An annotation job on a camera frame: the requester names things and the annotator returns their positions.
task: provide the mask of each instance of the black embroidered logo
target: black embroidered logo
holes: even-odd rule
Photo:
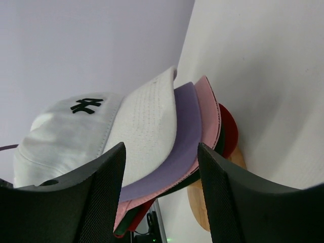
[[[78,111],[85,111],[88,114],[93,114],[93,113],[95,113],[95,111],[87,108],[87,106],[89,106],[89,105],[101,106],[100,102],[102,102],[102,101],[103,101],[102,99],[89,99],[89,98],[77,100],[77,102],[80,104],[71,107],[71,110],[73,111],[73,113],[76,113]]]

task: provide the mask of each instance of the light purple wall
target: light purple wall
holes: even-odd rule
[[[128,93],[177,65],[194,0],[0,2],[0,146],[55,101]],[[12,181],[12,151],[0,154]]]

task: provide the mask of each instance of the wooden disc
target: wooden disc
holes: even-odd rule
[[[228,158],[234,164],[246,169],[246,164],[239,147],[235,147],[233,153]],[[207,209],[204,199],[203,186],[201,180],[198,180],[187,187],[189,204],[191,211],[198,224],[205,230],[210,231]]]

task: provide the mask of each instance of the white baseball cap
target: white baseball cap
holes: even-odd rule
[[[129,95],[102,92],[62,100],[39,115],[14,154],[14,186],[40,185],[124,142],[123,186],[157,169],[177,130],[174,67]]]

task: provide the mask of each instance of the textured black surface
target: textured black surface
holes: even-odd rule
[[[214,243],[324,242],[324,184],[305,190],[279,185],[204,144],[198,161]]]
[[[125,161],[120,143],[56,184],[0,187],[0,242],[111,242]]]
[[[198,148],[198,161],[213,242],[243,243],[226,172],[213,162],[211,155],[201,145]]]

